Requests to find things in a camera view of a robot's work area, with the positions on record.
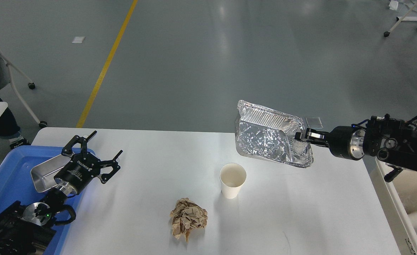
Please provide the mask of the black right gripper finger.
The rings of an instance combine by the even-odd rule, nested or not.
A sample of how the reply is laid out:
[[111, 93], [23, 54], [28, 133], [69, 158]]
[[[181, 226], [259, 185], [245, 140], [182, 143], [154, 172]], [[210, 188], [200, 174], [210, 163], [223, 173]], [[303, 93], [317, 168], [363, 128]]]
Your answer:
[[304, 139], [305, 140], [326, 140], [330, 132], [320, 131], [317, 129], [307, 128], [304, 132]]
[[295, 133], [295, 140], [296, 141], [301, 141], [301, 142], [307, 142], [319, 147], [329, 147], [328, 141], [327, 140], [315, 140], [315, 141], [311, 141], [311, 140], [305, 140], [304, 139], [304, 132], [296, 132]]

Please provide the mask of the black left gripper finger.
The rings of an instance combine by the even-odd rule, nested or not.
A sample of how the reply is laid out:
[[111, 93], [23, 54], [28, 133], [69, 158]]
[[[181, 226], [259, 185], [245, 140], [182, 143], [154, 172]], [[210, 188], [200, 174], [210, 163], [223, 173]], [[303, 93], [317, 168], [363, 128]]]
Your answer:
[[119, 166], [118, 158], [123, 153], [123, 150], [120, 150], [111, 160], [106, 161], [97, 161], [95, 163], [95, 168], [97, 169], [104, 169], [104, 168], [112, 168], [109, 173], [101, 173], [97, 176], [100, 179], [102, 184], [106, 184], [121, 168]]
[[[75, 135], [63, 148], [62, 155], [70, 158], [69, 163], [74, 162], [74, 155], [76, 155], [76, 160], [81, 161], [82, 163], [97, 163], [97, 157], [90, 152], [88, 152], [88, 142], [97, 134], [97, 131], [93, 131], [88, 137], [81, 137]], [[80, 145], [80, 152], [74, 153], [74, 145]]]

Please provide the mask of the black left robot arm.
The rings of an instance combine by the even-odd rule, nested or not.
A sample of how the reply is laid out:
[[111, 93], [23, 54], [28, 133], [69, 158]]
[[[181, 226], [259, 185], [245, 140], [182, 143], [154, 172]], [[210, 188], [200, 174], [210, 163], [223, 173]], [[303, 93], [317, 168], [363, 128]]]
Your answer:
[[17, 200], [0, 213], [0, 255], [44, 254], [56, 235], [54, 227], [77, 217], [67, 200], [81, 194], [93, 179], [105, 184], [120, 170], [122, 150], [105, 161], [88, 151], [88, 141], [96, 134], [75, 135], [60, 155], [32, 169], [32, 180], [38, 182], [35, 189], [45, 195], [28, 205]]

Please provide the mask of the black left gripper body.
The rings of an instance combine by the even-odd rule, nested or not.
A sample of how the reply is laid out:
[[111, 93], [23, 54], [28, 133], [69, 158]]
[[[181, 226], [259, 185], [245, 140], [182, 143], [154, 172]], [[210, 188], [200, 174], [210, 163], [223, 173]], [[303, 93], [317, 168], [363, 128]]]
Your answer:
[[87, 156], [74, 154], [70, 161], [55, 174], [54, 180], [57, 184], [55, 188], [69, 196], [82, 193], [94, 178], [98, 178], [104, 184], [100, 175], [100, 162], [101, 160], [93, 154]]

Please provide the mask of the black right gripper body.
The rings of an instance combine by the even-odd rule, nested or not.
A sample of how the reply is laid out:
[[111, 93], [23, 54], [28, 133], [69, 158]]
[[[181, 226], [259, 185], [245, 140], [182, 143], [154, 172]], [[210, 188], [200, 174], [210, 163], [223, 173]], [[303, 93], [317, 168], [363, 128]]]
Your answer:
[[338, 158], [359, 161], [364, 157], [365, 131], [352, 126], [337, 126], [328, 134], [328, 146]]

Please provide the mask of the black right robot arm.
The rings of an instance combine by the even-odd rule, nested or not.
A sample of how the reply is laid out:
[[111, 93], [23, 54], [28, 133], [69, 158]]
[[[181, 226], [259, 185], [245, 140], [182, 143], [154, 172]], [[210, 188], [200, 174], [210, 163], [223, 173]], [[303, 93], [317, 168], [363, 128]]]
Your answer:
[[326, 147], [337, 158], [358, 161], [369, 155], [392, 168], [384, 176], [391, 182], [403, 170], [417, 172], [417, 115], [409, 120], [371, 116], [360, 123], [337, 126], [331, 132], [307, 128], [295, 139]]

